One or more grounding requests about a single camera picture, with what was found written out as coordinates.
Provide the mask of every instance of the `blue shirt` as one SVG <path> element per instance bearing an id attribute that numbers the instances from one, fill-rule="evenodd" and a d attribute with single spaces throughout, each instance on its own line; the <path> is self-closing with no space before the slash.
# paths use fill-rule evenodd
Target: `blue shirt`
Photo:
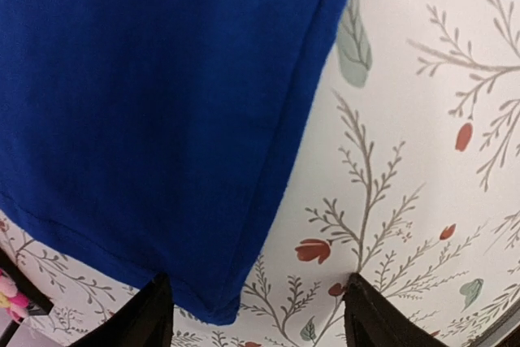
<path id="1" fill-rule="evenodd" d="M 0 0 L 0 209 L 231 323 L 346 0 Z"/>

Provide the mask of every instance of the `red flower bud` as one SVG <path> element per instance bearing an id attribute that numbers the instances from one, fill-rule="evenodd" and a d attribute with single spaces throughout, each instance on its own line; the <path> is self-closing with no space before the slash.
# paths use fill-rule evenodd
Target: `red flower bud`
<path id="1" fill-rule="evenodd" d="M 455 149 L 464 152 L 466 147 L 470 143 L 471 136 L 473 135 L 473 125 L 469 122 L 464 124 L 461 130 L 458 131 L 457 134 L 457 142 L 455 143 Z"/>
<path id="2" fill-rule="evenodd" d="M 455 227 L 457 225 L 453 224 L 451 227 L 446 227 L 440 234 L 439 239 L 440 240 L 448 240 L 451 236 L 453 236 L 453 233 L 455 232 Z"/>
<path id="3" fill-rule="evenodd" d="M 329 295 L 333 297 L 339 297 L 343 295 L 343 292 L 345 291 L 345 288 L 341 286 L 341 284 L 335 284 L 330 289 L 328 289 Z"/>

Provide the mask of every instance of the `red flower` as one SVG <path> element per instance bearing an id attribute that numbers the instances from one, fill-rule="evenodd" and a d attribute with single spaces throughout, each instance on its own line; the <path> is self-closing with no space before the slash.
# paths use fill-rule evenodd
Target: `red flower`
<path id="1" fill-rule="evenodd" d="M 455 227 L 457 225 L 453 224 L 451 227 L 446 227 L 440 234 L 439 240 L 448 240 L 455 233 Z"/>
<path id="2" fill-rule="evenodd" d="M 331 246 L 326 241 L 306 239 L 300 244 L 295 250 L 298 253 L 298 259 L 302 262 L 310 262 L 318 258 L 318 264 L 322 264 L 331 256 Z"/>
<path id="3" fill-rule="evenodd" d="M 331 295 L 333 297 L 341 296 L 344 291 L 345 291 L 345 288 L 343 286 L 341 286 L 341 284 L 335 284 L 330 289 L 328 289 L 329 295 Z"/>
<path id="4" fill-rule="evenodd" d="M 469 122 L 462 125 L 461 130 L 457 134 L 457 142 L 455 143 L 455 149 L 464 152 L 466 147 L 470 143 L 471 136 L 473 135 L 473 125 Z"/>

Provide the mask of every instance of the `pink object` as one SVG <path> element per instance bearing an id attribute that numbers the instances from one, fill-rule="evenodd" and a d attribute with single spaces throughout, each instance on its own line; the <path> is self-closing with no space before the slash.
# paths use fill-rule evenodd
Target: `pink object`
<path id="1" fill-rule="evenodd" d="M 28 317 L 27 307 L 29 299 L 18 291 L 16 283 L 3 271 L 0 271 L 0 307 L 17 323 Z"/>

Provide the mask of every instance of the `green leaf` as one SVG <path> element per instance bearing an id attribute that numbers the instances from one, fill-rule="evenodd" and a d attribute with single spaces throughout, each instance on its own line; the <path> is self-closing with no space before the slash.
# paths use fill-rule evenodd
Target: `green leaf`
<path id="1" fill-rule="evenodd" d="M 468 282 L 467 284 L 463 284 L 461 289 L 459 290 L 460 294 L 466 297 L 464 300 L 464 310 L 466 310 L 475 300 L 479 297 L 480 292 L 482 291 L 482 287 L 484 285 L 484 280 L 477 278 L 473 282 Z"/>
<path id="2" fill-rule="evenodd" d="M 307 324 L 300 331 L 300 336 L 304 341 L 316 339 L 316 327 L 314 326 L 314 316 L 310 318 Z"/>
<path id="3" fill-rule="evenodd" d="M 341 75 L 354 87 L 364 87 L 372 68 L 372 49 L 359 11 L 359 0 L 349 0 L 336 37 Z"/>

